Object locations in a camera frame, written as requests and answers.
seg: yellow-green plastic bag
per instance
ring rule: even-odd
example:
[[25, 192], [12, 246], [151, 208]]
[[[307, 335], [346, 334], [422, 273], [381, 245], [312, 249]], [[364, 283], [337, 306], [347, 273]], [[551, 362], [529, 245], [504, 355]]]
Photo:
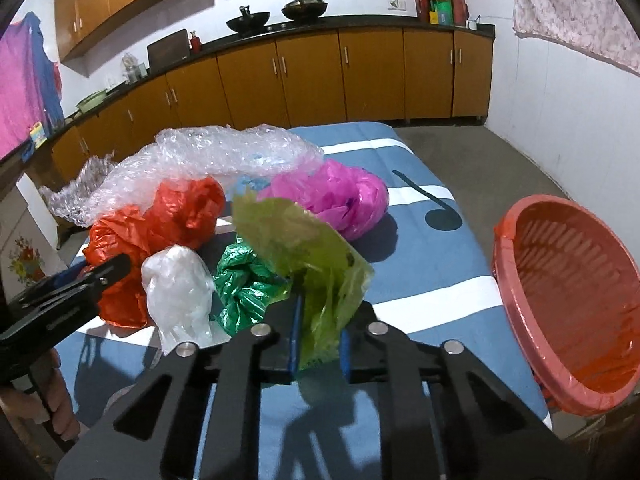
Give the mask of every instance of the yellow-green plastic bag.
[[302, 281], [300, 368], [338, 357], [340, 331], [364, 298], [373, 268], [331, 226], [285, 198], [234, 197], [238, 235], [279, 276]]

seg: green plastic bag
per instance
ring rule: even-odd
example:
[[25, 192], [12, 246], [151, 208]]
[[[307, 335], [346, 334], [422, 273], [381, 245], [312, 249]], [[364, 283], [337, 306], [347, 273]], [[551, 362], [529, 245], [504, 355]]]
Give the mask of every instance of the green plastic bag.
[[265, 265], [239, 236], [226, 247], [213, 281], [223, 305], [215, 318], [230, 336], [260, 323], [269, 304], [289, 295], [289, 282]]
[[338, 357], [340, 331], [360, 306], [373, 268], [331, 226], [285, 198], [234, 197], [236, 231], [279, 276], [305, 293], [300, 367]]

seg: laundry basket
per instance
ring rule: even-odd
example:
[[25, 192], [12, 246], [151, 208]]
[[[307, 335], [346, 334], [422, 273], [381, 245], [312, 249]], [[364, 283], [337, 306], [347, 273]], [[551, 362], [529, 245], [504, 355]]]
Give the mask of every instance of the laundry basket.
[[594, 415], [631, 393], [640, 378], [640, 276], [603, 222], [569, 200], [524, 198], [495, 228], [494, 273], [550, 407]]

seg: white floral fabric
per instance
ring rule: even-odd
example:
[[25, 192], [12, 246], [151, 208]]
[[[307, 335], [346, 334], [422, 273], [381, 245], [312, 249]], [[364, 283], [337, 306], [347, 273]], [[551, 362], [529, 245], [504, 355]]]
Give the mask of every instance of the white floral fabric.
[[559, 41], [640, 75], [640, 40], [615, 0], [514, 0], [519, 35]]

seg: red plastic bag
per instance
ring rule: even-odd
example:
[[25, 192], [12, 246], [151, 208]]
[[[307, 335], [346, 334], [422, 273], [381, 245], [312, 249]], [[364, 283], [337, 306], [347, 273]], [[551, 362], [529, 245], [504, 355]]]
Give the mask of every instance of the red plastic bag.
[[197, 249], [216, 230], [225, 206], [222, 187], [211, 177], [183, 182], [163, 182], [151, 208], [142, 215], [128, 205], [101, 216], [89, 231], [84, 257], [87, 270], [125, 253], [131, 272], [105, 290], [99, 301], [100, 317], [123, 328], [142, 328], [149, 322], [140, 267], [152, 254], [174, 244]]

